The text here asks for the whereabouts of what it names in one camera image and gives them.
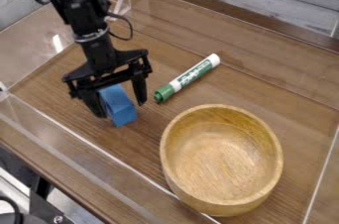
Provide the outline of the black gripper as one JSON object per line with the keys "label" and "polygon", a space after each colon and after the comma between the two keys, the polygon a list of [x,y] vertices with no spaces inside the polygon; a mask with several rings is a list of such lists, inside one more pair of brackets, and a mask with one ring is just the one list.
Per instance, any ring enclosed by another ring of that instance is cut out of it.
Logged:
{"label": "black gripper", "polygon": [[148,50],[116,50],[108,34],[92,39],[78,39],[76,43],[83,47],[86,63],[63,78],[71,97],[79,97],[92,114],[106,118],[95,90],[131,81],[138,105],[142,106],[147,101],[146,78],[152,72]]}

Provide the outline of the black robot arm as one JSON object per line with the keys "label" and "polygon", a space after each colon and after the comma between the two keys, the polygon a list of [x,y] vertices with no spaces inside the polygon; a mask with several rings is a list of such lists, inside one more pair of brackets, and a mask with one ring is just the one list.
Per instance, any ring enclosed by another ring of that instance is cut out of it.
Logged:
{"label": "black robot arm", "polygon": [[132,83],[139,104],[147,101],[146,78],[152,72],[147,50],[120,51],[112,45],[114,32],[106,19],[124,17],[110,11],[110,0],[50,0],[74,31],[86,62],[63,76],[70,95],[84,102],[92,114],[104,118],[107,109],[99,92],[124,81]]}

